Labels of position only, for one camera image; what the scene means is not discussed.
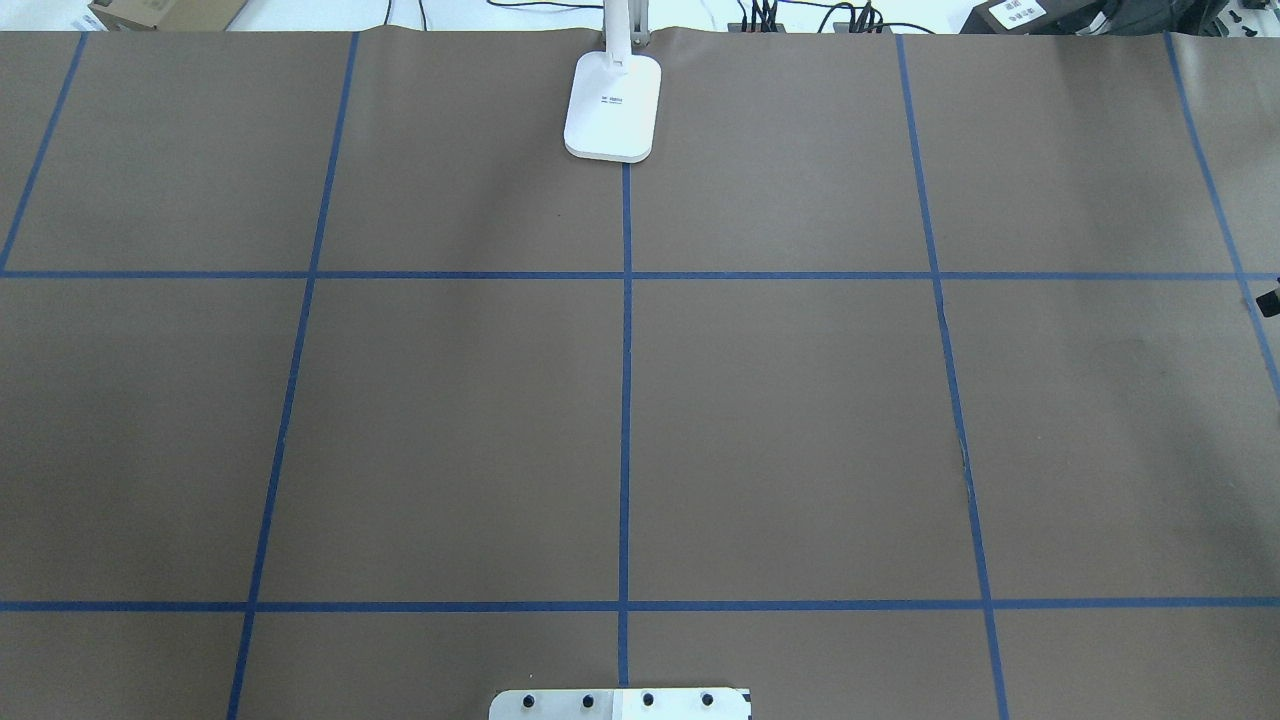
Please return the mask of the black labelled box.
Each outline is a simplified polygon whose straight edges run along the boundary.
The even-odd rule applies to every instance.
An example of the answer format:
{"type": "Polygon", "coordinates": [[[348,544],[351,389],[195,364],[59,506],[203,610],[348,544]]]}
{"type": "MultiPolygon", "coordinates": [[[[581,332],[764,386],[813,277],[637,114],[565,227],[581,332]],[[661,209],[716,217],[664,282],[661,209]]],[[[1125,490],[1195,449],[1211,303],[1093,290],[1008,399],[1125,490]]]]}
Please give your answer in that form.
{"type": "Polygon", "coordinates": [[[961,35],[1198,35],[1225,1],[984,1],[961,35]]]}

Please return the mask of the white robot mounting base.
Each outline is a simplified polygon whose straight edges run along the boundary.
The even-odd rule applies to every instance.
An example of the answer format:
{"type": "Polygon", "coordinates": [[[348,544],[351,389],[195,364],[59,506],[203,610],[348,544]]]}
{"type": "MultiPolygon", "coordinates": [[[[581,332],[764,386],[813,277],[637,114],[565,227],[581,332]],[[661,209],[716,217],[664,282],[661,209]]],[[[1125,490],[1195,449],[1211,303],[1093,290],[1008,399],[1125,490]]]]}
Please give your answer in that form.
{"type": "Polygon", "coordinates": [[[512,689],[492,700],[489,719],[751,719],[746,689],[657,687],[512,689]]]}

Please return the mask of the cardboard box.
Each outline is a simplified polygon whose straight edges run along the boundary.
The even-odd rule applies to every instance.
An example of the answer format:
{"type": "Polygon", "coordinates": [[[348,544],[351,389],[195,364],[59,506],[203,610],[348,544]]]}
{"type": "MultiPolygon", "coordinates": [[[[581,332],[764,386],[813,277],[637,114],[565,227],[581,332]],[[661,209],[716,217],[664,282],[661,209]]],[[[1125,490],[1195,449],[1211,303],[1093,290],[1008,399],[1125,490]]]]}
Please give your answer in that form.
{"type": "Polygon", "coordinates": [[[110,31],[221,32],[247,1],[88,1],[90,12],[110,31]]]}

